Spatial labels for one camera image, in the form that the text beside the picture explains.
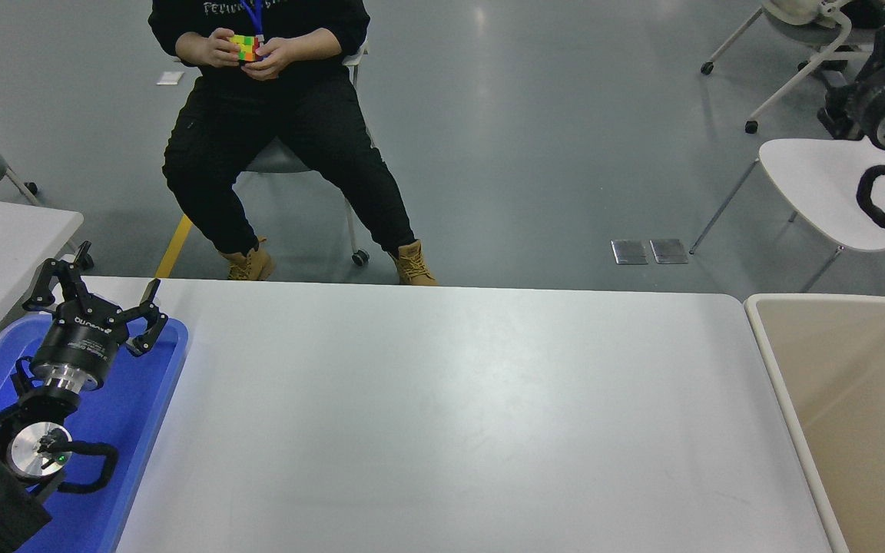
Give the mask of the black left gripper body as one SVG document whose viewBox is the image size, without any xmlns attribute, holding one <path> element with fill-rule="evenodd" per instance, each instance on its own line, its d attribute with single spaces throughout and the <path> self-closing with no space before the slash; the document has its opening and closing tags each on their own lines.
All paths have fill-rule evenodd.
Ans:
<svg viewBox="0 0 885 553">
<path fill-rule="evenodd" d="M 108 377 L 121 344 L 127 342 L 126 323 L 112 323 L 119 306 L 103 299 L 81 306 L 76 300 L 61 303 L 52 325 L 32 357 L 31 371 L 44 379 L 51 367 L 80 369 L 94 379 Z"/>
</svg>

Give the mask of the person's right hand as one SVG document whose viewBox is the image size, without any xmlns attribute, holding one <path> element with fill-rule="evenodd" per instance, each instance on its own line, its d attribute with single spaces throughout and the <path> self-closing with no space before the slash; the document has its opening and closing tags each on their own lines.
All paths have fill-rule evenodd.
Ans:
<svg viewBox="0 0 885 553">
<path fill-rule="evenodd" d="M 208 36 L 188 31 L 176 39 L 175 55 L 193 67 L 238 67 L 240 47 L 230 41 L 234 35 L 229 28 L 215 28 Z"/>
</svg>

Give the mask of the person's left hand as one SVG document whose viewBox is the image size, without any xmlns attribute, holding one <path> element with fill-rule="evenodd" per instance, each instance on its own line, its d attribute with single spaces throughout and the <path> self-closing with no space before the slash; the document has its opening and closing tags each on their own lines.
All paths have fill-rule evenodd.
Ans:
<svg viewBox="0 0 885 553">
<path fill-rule="evenodd" d="M 272 81 L 292 64 L 320 61 L 340 56 L 342 47 L 326 28 L 315 29 L 295 38 L 272 38 L 257 49 L 259 61 L 246 63 L 241 71 L 255 81 Z"/>
</svg>

